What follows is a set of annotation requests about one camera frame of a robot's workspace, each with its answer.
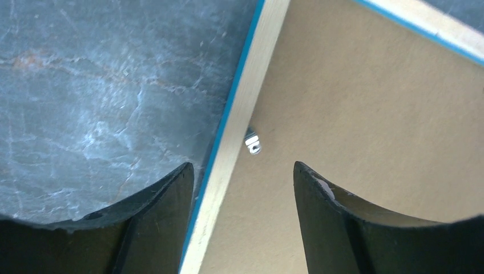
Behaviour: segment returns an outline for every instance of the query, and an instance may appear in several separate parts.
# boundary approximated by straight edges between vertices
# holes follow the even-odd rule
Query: metal clip
[[[261,145],[259,141],[259,136],[255,133],[255,131],[249,127],[247,129],[247,132],[245,133],[245,145],[249,149],[249,152],[252,155],[256,155],[260,152],[261,150]]]

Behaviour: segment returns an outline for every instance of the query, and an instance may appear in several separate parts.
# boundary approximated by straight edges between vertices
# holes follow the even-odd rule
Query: rust stain
[[[16,70],[42,69],[46,65],[41,53],[33,51],[25,51],[13,60],[13,68]]]

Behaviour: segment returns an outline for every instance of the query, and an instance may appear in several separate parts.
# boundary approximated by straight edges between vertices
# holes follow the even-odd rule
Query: white scuff mark
[[[11,28],[12,28],[12,27],[9,27],[9,28],[7,29],[7,31],[5,32],[5,34],[3,34],[3,35],[0,37],[0,42],[2,42],[2,41],[3,41],[3,39],[5,39],[5,36],[7,36],[7,34],[10,32],[10,29],[11,29]]]
[[[15,35],[18,34],[19,26],[18,26],[18,18],[17,18],[17,11],[15,10],[15,0],[10,0],[10,20],[12,22],[15,21]]]
[[[319,184],[322,186],[322,188],[324,189],[324,191],[325,191],[325,192],[326,192],[326,193],[327,193],[327,194],[328,194],[328,195],[331,197],[331,199],[333,199],[333,200],[334,200],[334,199],[335,199],[335,197],[334,197],[334,193],[333,193],[333,191],[331,190],[331,188],[329,188],[329,185],[328,185],[328,184],[327,184],[325,181],[323,181],[323,180],[321,180],[321,179],[316,178],[316,180],[317,180],[317,181],[318,181],[318,183],[319,183]]]
[[[79,33],[79,30],[77,29],[76,25],[74,24],[74,21],[72,21],[71,17],[67,14],[67,12],[63,9],[59,10],[60,14],[64,17],[64,19],[69,23],[69,25],[77,32]]]

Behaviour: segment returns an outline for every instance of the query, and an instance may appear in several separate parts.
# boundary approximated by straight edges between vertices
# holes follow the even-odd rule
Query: wooden strip
[[[422,0],[355,1],[484,65],[484,35]]]
[[[290,0],[266,1],[186,249],[181,274],[199,273]]]

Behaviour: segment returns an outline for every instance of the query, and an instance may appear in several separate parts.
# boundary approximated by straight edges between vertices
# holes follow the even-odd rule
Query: black rubber piece
[[[178,273],[192,193],[186,163],[82,220],[0,221],[0,273]]]
[[[484,273],[484,216],[436,223],[372,204],[304,163],[294,189],[314,273]]]

